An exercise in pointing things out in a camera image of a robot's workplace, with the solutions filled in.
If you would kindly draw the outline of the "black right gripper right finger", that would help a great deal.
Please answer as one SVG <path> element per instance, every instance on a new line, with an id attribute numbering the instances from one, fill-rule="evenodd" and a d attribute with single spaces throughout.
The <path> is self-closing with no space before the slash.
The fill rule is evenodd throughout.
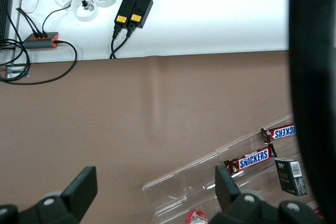
<path id="1" fill-rule="evenodd" d="M 256 192 L 242 193 L 224 166 L 215 168 L 215 193 L 221 207 L 209 223 L 323 223 L 307 205 L 282 201 L 273 207 Z"/>

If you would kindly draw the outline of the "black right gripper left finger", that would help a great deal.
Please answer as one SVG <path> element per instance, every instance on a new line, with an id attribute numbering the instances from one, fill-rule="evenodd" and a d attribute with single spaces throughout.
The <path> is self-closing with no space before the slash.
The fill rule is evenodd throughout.
<path id="1" fill-rule="evenodd" d="M 80 223 L 98 192 L 94 166 L 85 167 L 58 195 L 51 194 L 24 211 L 1 205 L 1 223 Z"/>

